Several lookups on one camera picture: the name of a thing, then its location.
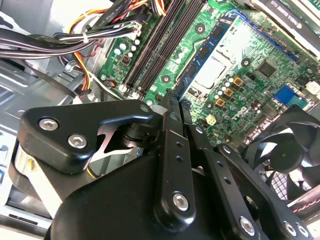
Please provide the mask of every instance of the red wire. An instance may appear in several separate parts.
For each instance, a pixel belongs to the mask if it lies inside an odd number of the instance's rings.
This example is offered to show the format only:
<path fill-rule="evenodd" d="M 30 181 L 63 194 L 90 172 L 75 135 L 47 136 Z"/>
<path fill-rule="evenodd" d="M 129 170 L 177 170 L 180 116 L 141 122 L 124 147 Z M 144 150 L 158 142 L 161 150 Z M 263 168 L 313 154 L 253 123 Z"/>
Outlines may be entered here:
<path fill-rule="evenodd" d="M 84 57 L 84 58 L 91 58 L 91 57 L 95 56 L 95 55 L 97 54 L 98 48 L 101 46 L 101 44 L 103 43 L 103 41 L 104 41 L 103 39 L 100 40 L 100 42 L 95 46 L 94 52 L 91 53 L 90 55 L 83 55 L 81 52 L 79 52 L 80 55 L 81 55 L 82 57 Z"/>
<path fill-rule="evenodd" d="M 303 206 L 300 207 L 300 208 L 297 208 L 297 209 L 293 210 L 293 212 L 294 212 L 294 213 L 300 212 L 300 211 L 305 210 L 306 208 L 309 208 L 309 207 L 311 207 L 312 205 L 317 204 L 317 203 L 320 203 L 320 198 L 317 199 L 317 200 L 311 201 L 311 202 L 303 205 Z"/>

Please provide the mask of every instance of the black fan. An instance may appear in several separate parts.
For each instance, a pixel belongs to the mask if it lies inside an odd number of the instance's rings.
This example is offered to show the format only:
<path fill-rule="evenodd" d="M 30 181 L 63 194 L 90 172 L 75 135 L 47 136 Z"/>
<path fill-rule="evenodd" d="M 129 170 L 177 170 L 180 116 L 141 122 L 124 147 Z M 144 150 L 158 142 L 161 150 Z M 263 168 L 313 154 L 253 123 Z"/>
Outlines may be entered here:
<path fill-rule="evenodd" d="M 262 156 L 269 143 L 276 146 Z M 294 200 L 306 192 L 304 182 L 320 184 L 320 122 L 293 105 L 247 147 L 244 158 L 255 170 L 273 170 L 266 180 L 270 187 L 276 172 L 287 175 L 287 199 Z"/>

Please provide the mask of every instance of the dimm slot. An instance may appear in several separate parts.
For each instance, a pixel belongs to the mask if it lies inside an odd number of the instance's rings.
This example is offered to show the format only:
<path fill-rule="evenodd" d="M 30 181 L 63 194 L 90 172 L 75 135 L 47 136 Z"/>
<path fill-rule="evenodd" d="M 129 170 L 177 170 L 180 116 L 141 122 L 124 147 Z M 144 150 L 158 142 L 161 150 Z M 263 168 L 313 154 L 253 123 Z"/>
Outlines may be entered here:
<path fill-rule="evenodd" d="M 166 16 L 162 17 L 154 27 L 154 30 L 150 34 L 150 37 L 140 53 L 139 58 L 136 60 L 134 66 L 130 69 L 123 81 L 123 84 L 125 84 L 127 87 L 127 91 L 130 91 L 135 86 L 141 73 L 144 71 L 147 63 L 154 54 L 154 51 L 172 24 L 172 21 L 179 14 L 184 2 L 185 0 L 172 0 L 170 2 L 167 8 Z"/>
<path fill-rule="evenodd" d="M 185 7 L 182 16 L 172 30 L 171 35 L 165 41 L 152 65 L 143 76 L 144 80 L 139 84 L 138 94 L 140 98 L 143 98 L 146 95 L 147 91 L 155 82 L 161 70 L 166 66 L 170 56 L 174 53 L 206 2 L 206 0 L 193 0 Z"/>

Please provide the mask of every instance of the black mounting arm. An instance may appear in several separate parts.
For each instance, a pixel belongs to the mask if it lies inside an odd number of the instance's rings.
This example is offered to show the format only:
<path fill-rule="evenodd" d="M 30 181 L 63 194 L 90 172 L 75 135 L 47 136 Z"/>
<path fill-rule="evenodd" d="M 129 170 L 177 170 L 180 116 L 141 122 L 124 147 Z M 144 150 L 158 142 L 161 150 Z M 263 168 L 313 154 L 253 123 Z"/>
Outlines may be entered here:
<path fill-rule="evenodd" d="M 125 100 L 27 111 L 11 167 L 52 215 L 47 239 L 312 239 L 235 151 L 211 147 L 189 107 L 169 90 L 152 109 Z M 134 146 L 143 156 L 88 178 L 90 161 Z"/>

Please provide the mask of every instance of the screw hole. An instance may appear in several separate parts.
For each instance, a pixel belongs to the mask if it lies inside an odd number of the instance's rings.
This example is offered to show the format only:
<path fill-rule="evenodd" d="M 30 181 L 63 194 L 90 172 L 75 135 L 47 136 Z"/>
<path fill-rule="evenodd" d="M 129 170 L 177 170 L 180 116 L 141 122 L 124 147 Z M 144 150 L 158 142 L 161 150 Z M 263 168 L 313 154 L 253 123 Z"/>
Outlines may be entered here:
<path fill-rule="evenodd" d="M 179 148 L 182 148 L 184 145 L 181 143 L 181 142 L 179 142 L 179 141 L 177 141 L 176 142 L 176 145 L 179 147 Z"/>
<path fill-rule="evenodd" d="M 224 167 L 224 165 L 223 165 L 220 161 L 217 161 L 216 163 L 217 163 L 221 168 Z"/>
<path fill-rule="evenodd" d="M 226 176 L 224 177 L 224 181 L 225 181 L 227 184 L 231 185 L 230 180 L 229 180 Z"/>
<path fill-rule="evenodd" d="M 184 159 L 182 158 L 182 157 L 180 157 L 180 156 L 176 156 L 175 157 L 177 160 L 178 160 L 178 162 L 180 162 L 180 163 L 183 163 L 183 161 L 184 161 Z"/>

